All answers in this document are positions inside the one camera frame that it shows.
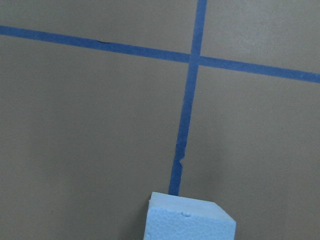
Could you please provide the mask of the light blue foam block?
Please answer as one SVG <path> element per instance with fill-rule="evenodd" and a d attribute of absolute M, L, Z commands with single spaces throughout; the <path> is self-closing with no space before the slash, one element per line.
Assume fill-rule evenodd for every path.
<path fill-rule="evenodd" d="M 145 240 L 233 240 L 236 221 L 214 202 L 151 194 Z"/>

